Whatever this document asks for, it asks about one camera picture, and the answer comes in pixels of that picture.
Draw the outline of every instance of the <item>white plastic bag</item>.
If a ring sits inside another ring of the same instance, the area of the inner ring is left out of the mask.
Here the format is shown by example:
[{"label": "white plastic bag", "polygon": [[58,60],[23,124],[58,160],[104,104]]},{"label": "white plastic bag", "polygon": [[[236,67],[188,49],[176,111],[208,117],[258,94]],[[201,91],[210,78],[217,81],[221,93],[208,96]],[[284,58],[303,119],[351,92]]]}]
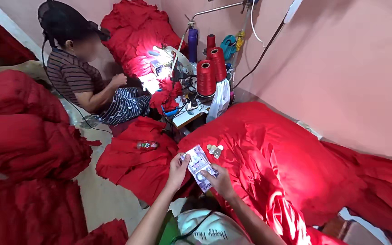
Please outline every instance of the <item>white plastic bag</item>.
[{"label": "white plastic bag", "polygon": [[214,94],[213,102],[210,106],[210,111],[206,117],[206,122],[216,119],[228,109],[231,91],[229,81],[225,78],[223,81],[217,83],[216,92]]}]

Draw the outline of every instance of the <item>floor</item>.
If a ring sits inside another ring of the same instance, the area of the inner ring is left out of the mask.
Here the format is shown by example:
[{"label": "floor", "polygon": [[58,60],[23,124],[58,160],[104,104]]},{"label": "floor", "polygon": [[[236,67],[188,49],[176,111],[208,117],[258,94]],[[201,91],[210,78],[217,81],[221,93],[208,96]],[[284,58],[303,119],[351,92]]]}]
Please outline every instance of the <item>floor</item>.
[{"label": "floor", "polygon": [[[80,129],[84,137],[91,141],[100,140],[102,143],[99,147],[92,147],[93,154],[89,166],[75,178],[81,187],[81,198],[88,231],[90,232],[101,224],[117,218],[125,220],[128,233],[131,234],[149,208],[142,209],[139,199],[132,192],[99,177],[95,171],[96,163],[105,147],[111,143],[112,135],[91,129],[86,123],[83,123],[81,115],[72,105],[65,99],[61,99],[61,103],[68,112],[72,124]],[[89,115],[83,109],[79,107],[78,109],[84,116]],[[89,122],[89,124],[97,129],[111,131],[107,125],[95,122]],[[169,209],[172,209],[175,216],[179,214],[184,202],[185,198],[180,198],[170,204]]]}]

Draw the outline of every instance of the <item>banknote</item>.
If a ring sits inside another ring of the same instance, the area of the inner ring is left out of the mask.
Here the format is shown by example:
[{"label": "banknote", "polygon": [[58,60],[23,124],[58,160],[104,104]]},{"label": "banknote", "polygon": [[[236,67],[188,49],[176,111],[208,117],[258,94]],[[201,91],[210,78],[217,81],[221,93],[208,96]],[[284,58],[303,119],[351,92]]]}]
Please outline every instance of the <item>banknote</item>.
[{"label": "banknote", "polygon": [[191,150],[187,151],[186,154],[190,155],[190,163],[187,167],[188,170],[192,173],[202,191],[204,193],[207,192],[212,185],[200,171],[205,170],[214,177],[217,177],[219,173],[211,167],[210,161],[206,157],[200,145],[193,147]]}]

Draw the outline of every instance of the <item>black hair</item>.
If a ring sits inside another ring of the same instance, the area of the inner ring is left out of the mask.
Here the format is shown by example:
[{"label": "black hair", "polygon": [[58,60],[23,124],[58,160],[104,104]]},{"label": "black hair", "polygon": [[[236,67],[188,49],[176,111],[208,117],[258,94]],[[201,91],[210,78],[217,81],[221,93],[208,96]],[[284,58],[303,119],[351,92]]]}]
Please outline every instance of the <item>black hair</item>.
[{"label": "black hair", "polygon": [[110,39],[108,30],[99,30],[97,24],[86,20],[65,3],[47,0],[40,5],[38,17],[45,39],[49,40],[51,47],[57,47],[54,40],[64,47],[67,40],[81,41],[94,35],[103,41]]}]

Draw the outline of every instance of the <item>striped shirt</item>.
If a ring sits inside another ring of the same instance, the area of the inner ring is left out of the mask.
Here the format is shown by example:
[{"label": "striped shirt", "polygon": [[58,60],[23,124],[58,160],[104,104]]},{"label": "striped shirt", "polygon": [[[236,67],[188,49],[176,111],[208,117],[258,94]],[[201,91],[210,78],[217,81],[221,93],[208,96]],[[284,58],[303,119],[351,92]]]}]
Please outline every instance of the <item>striped shirt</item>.
[{"label": "striped shirt", "polygon": [[75,93],[97,94],[105,88],[101,73],[78,57],[53,48],[48,59],[48,76],[56,89],[72,103],[80,106]]}]

